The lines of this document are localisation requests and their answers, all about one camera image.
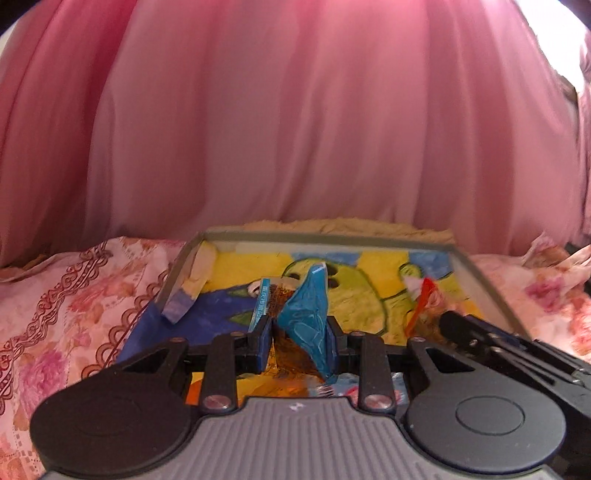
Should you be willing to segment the blue brown snack pouch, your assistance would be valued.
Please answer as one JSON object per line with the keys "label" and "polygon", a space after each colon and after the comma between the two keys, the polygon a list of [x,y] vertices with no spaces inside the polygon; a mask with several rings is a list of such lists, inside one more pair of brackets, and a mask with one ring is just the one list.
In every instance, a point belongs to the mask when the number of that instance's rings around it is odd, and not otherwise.
{"label": "blue brown snack pouch", "polygon": [[295,277],[264,277],[247,287],[256,299],[249,331],[270,319],[274,367],[328,380],[335,373],[329,334],[328,265],[311,264]]}

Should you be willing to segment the floral pink bedspread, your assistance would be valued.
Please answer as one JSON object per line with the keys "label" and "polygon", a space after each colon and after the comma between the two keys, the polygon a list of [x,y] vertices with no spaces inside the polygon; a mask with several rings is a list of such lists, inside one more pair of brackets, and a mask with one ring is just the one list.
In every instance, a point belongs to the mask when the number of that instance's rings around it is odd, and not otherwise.
{"label": "floral pink bedspread", "polygon": [[[3,279],[3,478],[567,479],[559,405],[444,337],[392,345],[374,334],[408,390],[394,413],[310,397],[308,381],[339,375],[282,373],[273,342],[266,369],[236,379],[238,409],[187,405],[211,343],[173,337],[118,358],[187,243],[119,237]],[[521,337],[590,364],[588,249],[542,236],[521,257],[468,258]]]}

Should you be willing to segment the yellow cartoon drawing sheet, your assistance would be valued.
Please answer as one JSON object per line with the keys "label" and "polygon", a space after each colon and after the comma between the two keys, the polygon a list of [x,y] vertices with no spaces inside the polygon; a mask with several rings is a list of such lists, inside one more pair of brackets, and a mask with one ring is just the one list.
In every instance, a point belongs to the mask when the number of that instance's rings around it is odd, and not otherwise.
{"label": "yellow cartoon drawing sheet", "polygon": [[184,260],[164,305],[148,304],[118,358],[126,360],[173,337],[197,346],[221,334],[245,333],[256,306],[247,292],[252,282],[295,277],[317,262],[328,265],[329,315],[345,332],[361,330],[392,345],[405,344],[405,327],[425,278],[438,285],[449,309],[463,314],[480,311],[443,251],[329,250],[204,240]]}

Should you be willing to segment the light blue snack packet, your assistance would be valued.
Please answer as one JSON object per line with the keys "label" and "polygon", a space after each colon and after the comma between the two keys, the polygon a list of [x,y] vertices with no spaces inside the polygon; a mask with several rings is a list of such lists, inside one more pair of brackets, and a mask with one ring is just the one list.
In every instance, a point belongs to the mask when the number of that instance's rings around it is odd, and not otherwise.
{"label": "light blue snack packet", "polygon": [[[401,372],[391,374],[394,388],[394,399],[397,403],[408,403],[409,394]],[[332,383],[308,381],[308,395],[310,397],[349,397],[354,403],[358,402],[359,376],[351,373],[335,377]]]}

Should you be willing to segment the grey shallow cardboard box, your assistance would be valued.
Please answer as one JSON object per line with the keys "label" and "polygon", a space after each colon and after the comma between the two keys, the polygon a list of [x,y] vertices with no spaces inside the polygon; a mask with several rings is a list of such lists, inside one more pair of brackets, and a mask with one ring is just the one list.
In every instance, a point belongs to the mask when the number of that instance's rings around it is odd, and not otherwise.
{"label": "grey shallow cardboard box", "polygon": [[407,285],[433,280],[451,306],[511,333],[522,322],[478,267],[453,244],[369,236],[238,228],[200,233],[180,251],[155,300],[160,312],[249,323],[264,278],[297,286],[312,265],[328,272],[329,313],[342,329],[402,345],[415,302]]}

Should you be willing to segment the pink curtain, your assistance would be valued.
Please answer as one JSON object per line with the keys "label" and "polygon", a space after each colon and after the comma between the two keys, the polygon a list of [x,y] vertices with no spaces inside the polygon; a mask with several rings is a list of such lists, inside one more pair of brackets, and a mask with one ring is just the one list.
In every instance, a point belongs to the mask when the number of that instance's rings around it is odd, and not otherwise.
{"label": "pink curtain", "polygon": [[41,1],[1,57],[1,261],[257,220],[590,231],[576,125],[512,1]]}

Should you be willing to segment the quail eggs clear packet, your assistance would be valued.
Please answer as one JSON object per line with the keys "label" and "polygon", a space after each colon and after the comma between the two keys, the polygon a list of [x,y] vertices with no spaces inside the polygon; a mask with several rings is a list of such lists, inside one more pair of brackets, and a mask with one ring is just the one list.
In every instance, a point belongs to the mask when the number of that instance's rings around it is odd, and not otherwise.
{"label": "quail eggs clear packet", "polygon": [[424,337],[431,341],[442,341],[440,320],[448,310],[447,298],[438,285],[430,278],[423,279],[415,309],[405,327],[406,337]]}

